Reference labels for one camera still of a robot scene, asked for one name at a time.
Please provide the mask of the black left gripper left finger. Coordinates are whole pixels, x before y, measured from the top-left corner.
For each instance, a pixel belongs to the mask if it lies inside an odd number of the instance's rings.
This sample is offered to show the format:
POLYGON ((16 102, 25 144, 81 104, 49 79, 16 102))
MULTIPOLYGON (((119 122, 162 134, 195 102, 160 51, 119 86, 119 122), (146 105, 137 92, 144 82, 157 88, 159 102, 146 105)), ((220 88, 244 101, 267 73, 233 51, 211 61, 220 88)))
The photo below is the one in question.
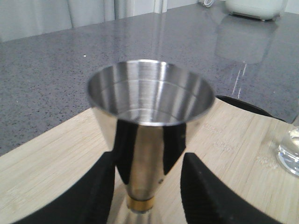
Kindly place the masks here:
POLYGON ((105 152, 58 198, 18 221, 19 224, 106 224, 114 193, 113 153, 105 152))

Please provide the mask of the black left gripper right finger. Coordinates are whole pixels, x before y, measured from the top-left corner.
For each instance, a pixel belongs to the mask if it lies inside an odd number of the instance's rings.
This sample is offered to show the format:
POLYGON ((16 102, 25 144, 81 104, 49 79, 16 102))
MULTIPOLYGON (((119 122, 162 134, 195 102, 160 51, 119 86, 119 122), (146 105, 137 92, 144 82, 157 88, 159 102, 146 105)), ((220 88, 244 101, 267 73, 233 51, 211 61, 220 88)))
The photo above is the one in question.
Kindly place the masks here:
POLYGON ((225 185, 194 153, 186 153, 180 193, 189 224, 276 224, 225 185))

